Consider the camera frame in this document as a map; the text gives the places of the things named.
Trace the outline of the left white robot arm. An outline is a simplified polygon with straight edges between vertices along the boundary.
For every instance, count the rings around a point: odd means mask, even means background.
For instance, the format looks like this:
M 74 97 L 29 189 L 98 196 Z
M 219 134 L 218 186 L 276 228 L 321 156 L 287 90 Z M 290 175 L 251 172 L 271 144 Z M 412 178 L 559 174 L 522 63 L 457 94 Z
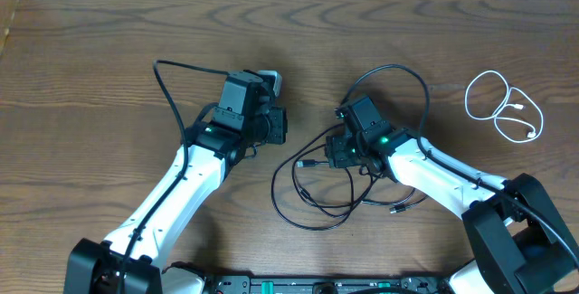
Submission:
M 208 104 L 184 130 L 166 174 L 139 208 L 102 242 L 80 240 L 67 262 L 67 293 L 201 293 L 203 274 L 167 267 L 176 240 L 207 197 L 257 144 L 281 145 L 281 107 L 239 115 Z

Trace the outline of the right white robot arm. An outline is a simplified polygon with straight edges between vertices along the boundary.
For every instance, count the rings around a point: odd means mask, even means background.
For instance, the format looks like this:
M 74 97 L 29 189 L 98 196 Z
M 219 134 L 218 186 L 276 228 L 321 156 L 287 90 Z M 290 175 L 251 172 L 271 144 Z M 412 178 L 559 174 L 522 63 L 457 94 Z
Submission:
M 542 184 L 472 168 L 405 129 L 367 145 L 352 134 L 330 136 L 335 168 L 364 166 L 420 190 L 458 216 L 474 258 L 447 280 L 452 293 L 550 293 L 578 268 L 578 244 Z

